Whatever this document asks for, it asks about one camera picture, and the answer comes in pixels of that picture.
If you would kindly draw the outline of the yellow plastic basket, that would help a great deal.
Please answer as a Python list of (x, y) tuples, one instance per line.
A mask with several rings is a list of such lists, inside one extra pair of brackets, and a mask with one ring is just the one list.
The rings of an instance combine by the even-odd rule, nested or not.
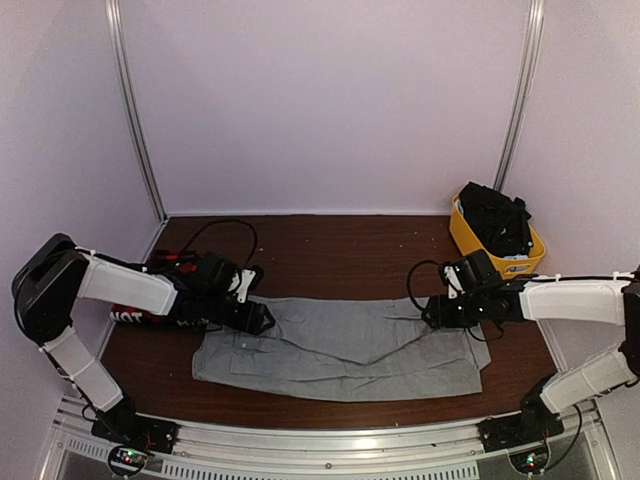
[(536, 272), (539, 263), (546, 255), (546, 246), (532, 226), (529, 227), (529, 230), (533, 246), (526, 257), (496, 257), (484, 247), (468, 225), (464, 218), (458, 195), (452, 198), (451, 205), (449, 232), (463, 256), (478, 250), (484, 250), (503, 279), (511, 279), (518, 275), (530, 275)]

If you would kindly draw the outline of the grey long sleeve shirt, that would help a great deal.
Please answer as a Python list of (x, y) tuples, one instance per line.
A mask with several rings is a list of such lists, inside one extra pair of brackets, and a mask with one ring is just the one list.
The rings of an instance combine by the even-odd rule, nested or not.
[(275, 326), (258, 336), (228, 328), (206, 334), (192, 358), (194, 379), (347, 403), (482, 390), (491, 356), (480, 330), (433, 330), (407, 298), (260, 301)]

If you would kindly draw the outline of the red black plaid shirt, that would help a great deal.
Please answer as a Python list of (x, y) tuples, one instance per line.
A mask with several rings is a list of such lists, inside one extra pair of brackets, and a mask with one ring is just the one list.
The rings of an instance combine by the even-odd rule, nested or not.
[(182, 313), (174, 307), (178, 290), (174, 280), (182, 274), (196, 271), (200, 256), (192, 250), (184, 252), (155, 250), (143, 265), (141, 273), (126, 273), (125, 286), (132, 293), (120, 289), (117, 303), (111, 307), (109, 318), (113, 322), (134, 325), (180, 326), (205, 329), (208, 321), (200, 315)]

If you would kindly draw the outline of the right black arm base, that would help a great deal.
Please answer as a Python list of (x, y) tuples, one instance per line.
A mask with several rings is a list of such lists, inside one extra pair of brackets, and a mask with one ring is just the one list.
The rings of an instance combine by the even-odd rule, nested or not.
[(503, 417), (490, 417), (478, 423), (479, 438), (485, 453), (509, 451), (511, 466), (529, 477), (542, 474), (550, 464), (548, 441), (564, 433), (557, 413), (551, 413), (537, 384), (520, 402), (520, 411)]

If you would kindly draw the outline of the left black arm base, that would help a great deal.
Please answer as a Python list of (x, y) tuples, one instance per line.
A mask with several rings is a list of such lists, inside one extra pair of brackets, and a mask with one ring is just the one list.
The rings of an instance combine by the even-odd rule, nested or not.
[(178, 425), (138, 414), (128, 395), (108, 410), (101, 410), (91, 403), (88, 407), (95, 416), (91, 434), (114, 443), (106, 463), (117, 477), (130, 479), (141, 473), (156, 454), (174, 451)]

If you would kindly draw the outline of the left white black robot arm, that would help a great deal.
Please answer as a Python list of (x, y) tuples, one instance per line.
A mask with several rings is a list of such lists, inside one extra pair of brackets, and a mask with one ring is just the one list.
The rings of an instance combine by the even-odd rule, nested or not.
[(125, 406), (124, 391), (90, 351), (74, 327), (79, 300), (128, 307), (135, 320), (166, 317), (173, 322), (214, 324), (261, 335), (276, 320), (249, 294), (263, 276), (215, 253), (156, 252), (129, 263), (53, 235), (11, 283), (14, 318), (21, 332), (60, 368), (100, 412), (106, 429), (123, 444), (137, 442), (144, 424)]

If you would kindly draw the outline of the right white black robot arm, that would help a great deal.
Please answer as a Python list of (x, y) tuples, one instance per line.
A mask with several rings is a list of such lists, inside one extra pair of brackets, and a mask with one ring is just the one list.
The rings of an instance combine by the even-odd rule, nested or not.
[(639, 382), (639, 274), (532, 276), (504, 279), (488, 254), (476, 250), (439, 268), (448, 292), (430, 298), (421, 318), (432, 329), (467, 329), (484, 320), (573, 320), (622, 326), (624, 339), (582, 365), (559, 372), (528, 394), (513, 419), (519, 440), (535, 440), (551, 414), (621, 385)]

